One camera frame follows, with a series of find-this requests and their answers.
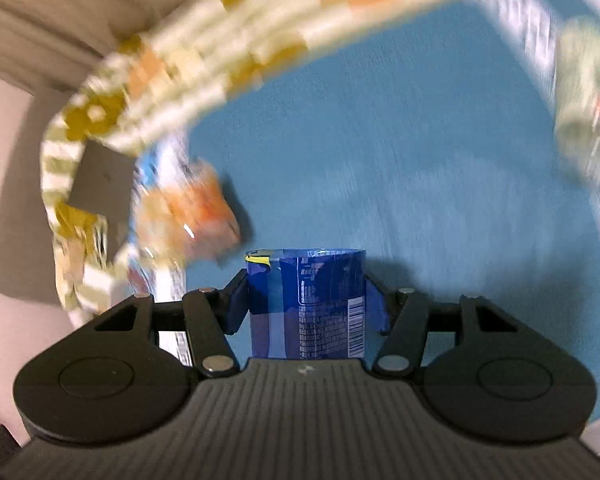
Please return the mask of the blue label plastic cup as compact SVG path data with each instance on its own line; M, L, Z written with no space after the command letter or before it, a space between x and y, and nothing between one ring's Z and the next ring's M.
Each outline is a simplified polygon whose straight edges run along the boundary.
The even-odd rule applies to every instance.
M271 249L245 255L252 355L362 359L366 252Z

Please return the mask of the orange label plastic cup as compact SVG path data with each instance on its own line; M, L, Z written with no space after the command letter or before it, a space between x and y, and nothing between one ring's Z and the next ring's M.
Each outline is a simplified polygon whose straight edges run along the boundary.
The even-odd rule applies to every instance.
M175 191L166 193L168 219L175 228L176 247L184 263L218 260L240 243L238 221L225 200L218 174L196 158Z

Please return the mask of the green white label cup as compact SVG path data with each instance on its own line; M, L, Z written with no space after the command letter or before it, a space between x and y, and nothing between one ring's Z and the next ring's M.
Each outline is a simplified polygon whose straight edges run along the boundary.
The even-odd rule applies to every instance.
M554 135L562 157L600 182L600 22L575 18L557 39Z

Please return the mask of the patterned blue white cloth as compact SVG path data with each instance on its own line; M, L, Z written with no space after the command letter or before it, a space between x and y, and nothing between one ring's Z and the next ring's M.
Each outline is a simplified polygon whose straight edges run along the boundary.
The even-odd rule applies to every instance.
M137 159L132 187L129 290L155 302L181 300L186 270L175 228L168 219L166 193L187 176L188 140L184 130L168 134Z

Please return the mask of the teal blue cloth mat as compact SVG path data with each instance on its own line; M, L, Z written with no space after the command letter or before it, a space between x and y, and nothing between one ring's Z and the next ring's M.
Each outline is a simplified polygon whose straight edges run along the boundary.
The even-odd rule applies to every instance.
M555 38L583 0L457 0L190 129L247 249L361 248L390 287L485 296L593 373L600 191L554 139Z

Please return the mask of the grey headboard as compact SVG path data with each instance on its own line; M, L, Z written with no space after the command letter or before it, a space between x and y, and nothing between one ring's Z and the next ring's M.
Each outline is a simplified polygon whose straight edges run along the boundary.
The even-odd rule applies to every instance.
M58 307L52 231L40 191L40 144L71 93L35 91L9 155L0 192L0 294Z

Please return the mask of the floral striped duvet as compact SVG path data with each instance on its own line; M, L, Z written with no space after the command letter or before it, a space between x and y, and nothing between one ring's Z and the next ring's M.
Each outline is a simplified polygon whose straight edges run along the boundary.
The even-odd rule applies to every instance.
M446 0L189 0L108 55L48 125L41 194L56 289L74 327L125 288L136 246L111 248L114 216L74 198L88 167L133 165L162 136L239 93Z

